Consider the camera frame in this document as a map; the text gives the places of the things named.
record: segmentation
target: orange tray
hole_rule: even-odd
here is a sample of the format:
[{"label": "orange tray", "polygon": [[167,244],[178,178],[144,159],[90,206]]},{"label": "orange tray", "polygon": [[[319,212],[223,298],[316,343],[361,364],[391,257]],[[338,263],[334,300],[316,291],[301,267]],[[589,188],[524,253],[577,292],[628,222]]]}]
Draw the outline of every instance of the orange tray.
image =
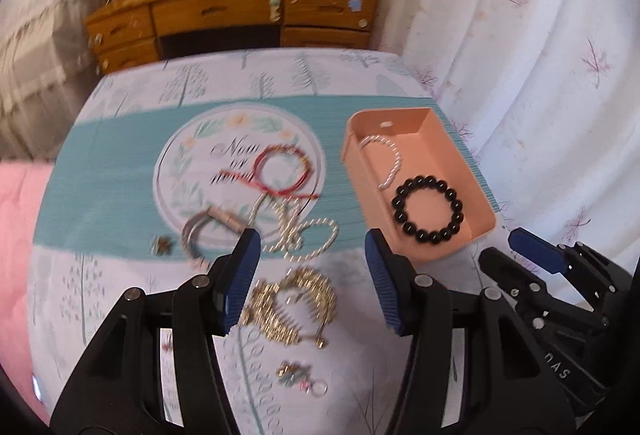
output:
[{"label": "orange tray", "polygon": [[[400,171],[391,185],[379,190],[394,165],[388,146],[371,142],[360,147],[368,135],[383,135],[396,143],[402,155]],[[362,110],[347,121],[342,147],[346,167],[362,214],[370,228],[379,228],[391,249],[412,263],[450,255],[495,227],[495,213],[473,172],[431,108],[388,108]],[[393,218],[391,199],[408,178],[433,175],[447,181],[462,200],[465,219],[450,241],[418,243],[408,237]],[[418,229],[434,231],[449,224],[451,209],[442,193],[414,192],[406,200],[409,218]]]}]

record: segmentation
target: white curtain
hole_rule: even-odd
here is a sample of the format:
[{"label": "white curtain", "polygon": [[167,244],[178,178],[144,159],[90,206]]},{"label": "white curtain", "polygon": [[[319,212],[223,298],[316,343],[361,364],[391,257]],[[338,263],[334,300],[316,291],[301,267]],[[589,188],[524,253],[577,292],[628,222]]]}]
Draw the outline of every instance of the white curtain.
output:
[{"label": "white curtain", "polygon": [[374,45],[453,121],[510,227],[633,271],[640,0],[382,0]]}]

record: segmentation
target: black beaded bracelet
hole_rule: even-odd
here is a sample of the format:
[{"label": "black beaded bracelet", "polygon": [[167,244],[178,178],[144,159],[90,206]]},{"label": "black beaded bracelet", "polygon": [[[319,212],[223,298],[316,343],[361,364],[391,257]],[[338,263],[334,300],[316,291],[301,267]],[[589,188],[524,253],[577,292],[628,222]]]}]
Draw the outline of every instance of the black beaded bracelet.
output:
[{"label": "black beaded bracelet", "polygon": [[[427,231],[418,229],[414,222],[409,221],[409,214],[405,211],[404,206],[406,198],[418,189],[431,188],[444,193],[444,197],[451,202],[451,221],[447,227],[443,227],[439,231]],[[431,242],[433,244],[440,243],[442,240],[449,241],[453,235],[460,231],[460,224],[465,219],[462,214],[462,201],[456,198],[458,194],[453,188],[449,188],[444,180],[437,180],[433,175],[423,177],[418,175],[413,179],[407,179],[402,186],[396,188],[396,196],[391,200],[391,205],[396,210],[394,218],[396,222],[402,224],[402,230],[410,237],[415,237],[418,243]]]}]

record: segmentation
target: red string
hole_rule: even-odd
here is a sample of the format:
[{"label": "red string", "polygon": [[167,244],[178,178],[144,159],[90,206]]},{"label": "red string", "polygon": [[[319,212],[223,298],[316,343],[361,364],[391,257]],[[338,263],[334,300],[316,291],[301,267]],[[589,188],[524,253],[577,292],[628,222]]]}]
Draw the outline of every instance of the red string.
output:
[{"label": "red string", "polygon": [[[262,181],[262,178],[261,178],[262,166],[266,161],[267,157],[273,153],[279,153],[279,152],[288,153],[290,155],[297,155],[297,157],[300,158],[300,161],[302,162],[302,165],[304,166],[304,169],[305,169],[303,174],[300,176],[300,178],[298,178],[298,180],[296,180],[296,182],[292,186],[281,189],[281,190],[277,190],[269,187],[267,184],[265,184]],[[318,195],[314,195],[313,193],[298,194],[298,195],[293,194],[294,191],[296,191],[297,189],[303,186],[303,184],[309,178],[309,175],[312,173],[311,163],[309,162],[308,157],[300,148],[297,148],[296,146],[293,146],[293,145],[276,144],[276,145],[268,146],[267,148],[265,148],[260,153],[260,155],[258,155],[258,157],[255,158],[254,167],[251,170],[251,173],[248,178],[246,177],[245,173],[238,173],[238,172],[229,171],[229,170],[220,170],[220,173],[222,173],[223,175],[236,177],[237,180],[240,180],[242,183],[246,184],[247,186],[260,190],[271,196],[293,196],[294,198],[318,198]]]}]

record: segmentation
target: pink bedding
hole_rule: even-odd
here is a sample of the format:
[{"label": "pink bedding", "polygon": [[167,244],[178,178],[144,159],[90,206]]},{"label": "pink bedding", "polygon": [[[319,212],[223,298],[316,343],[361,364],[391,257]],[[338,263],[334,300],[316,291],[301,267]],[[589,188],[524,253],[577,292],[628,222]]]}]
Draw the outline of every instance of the pink bedding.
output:
[{"label": "pink bedding", "polygon": [[52,169],[45,163],[0,163],[0,365],[47,424],[31,381],[26,289],[33,231]]}]

